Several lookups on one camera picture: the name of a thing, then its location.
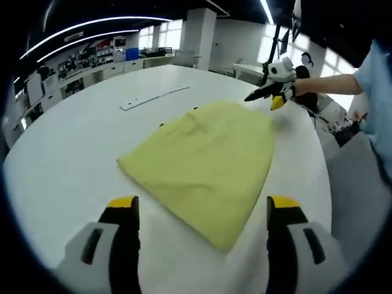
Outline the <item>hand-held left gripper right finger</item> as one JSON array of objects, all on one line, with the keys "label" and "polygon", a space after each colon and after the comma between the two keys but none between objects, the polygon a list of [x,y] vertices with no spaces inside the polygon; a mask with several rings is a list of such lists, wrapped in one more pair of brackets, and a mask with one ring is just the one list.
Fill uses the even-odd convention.
[{"label": "hand-held left gripper right finger", "polygon": [[347,273],[339,243],[294,199],[267,198],[267,229],[267,293],[330,293]]}]

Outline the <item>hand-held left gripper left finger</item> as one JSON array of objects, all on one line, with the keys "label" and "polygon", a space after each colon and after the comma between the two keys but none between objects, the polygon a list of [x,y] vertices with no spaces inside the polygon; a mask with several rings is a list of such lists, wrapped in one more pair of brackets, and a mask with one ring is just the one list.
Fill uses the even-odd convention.
[{"label": "hand-held left gripper left finger", "polygon": [[140,293],[139,230],[138,197],[112,200],[68,242],[57,277],[72,293]]}]

